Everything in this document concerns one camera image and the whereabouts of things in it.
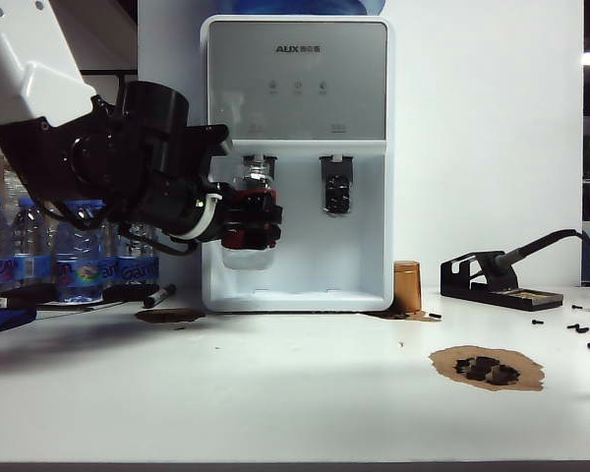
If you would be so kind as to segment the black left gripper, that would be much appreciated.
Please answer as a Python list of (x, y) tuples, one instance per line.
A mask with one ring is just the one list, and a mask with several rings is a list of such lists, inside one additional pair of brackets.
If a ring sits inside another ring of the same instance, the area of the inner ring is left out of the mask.
[(205, 175), (171, 177), (138, 174), (125, 179), (125, 237), (153, 243), (145, 227), (158, 229), (175, 243), (222, 239), (228, 249), (272, 249), (280, 239), (280, 206), (232, 209), (238, 190)]

